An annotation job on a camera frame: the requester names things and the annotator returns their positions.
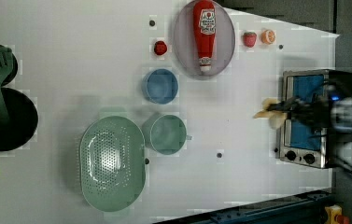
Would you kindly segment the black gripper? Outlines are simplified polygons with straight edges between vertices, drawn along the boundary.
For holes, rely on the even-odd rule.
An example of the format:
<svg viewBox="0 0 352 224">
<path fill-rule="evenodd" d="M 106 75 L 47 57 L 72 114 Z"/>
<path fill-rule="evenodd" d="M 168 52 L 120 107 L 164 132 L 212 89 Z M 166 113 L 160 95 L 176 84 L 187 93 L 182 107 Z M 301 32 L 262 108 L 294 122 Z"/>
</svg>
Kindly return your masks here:
<svg viewBox="0 0 352 224">
<path fill-rule="evenodd" d="M 331 107 L 328 100 L 322 97 L 313 102 L 303 101 L 297 98 L 294 105 L 278 103 L 270 104 L 268 111 L 290 111 L 290 117 L 310 128 L 328 128 L 331 126 Z"/>
</svg>

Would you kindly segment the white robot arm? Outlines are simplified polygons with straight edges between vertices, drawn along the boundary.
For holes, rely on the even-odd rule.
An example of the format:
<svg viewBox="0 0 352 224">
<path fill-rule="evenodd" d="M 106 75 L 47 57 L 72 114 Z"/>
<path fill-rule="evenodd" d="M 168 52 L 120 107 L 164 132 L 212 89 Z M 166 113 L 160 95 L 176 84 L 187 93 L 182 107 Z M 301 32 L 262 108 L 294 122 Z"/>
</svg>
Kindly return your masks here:
<svg viewBox="0 0 352 224">
<path fill-rule="evenodd" d="M 315 168 L 339 167 L 352 175 L 352 165 L 340 155 L 342 138 L 352 135 L 352 97 L 266 99 L 262 109 L 280 131 L 280 159 Z"/>
</svg>

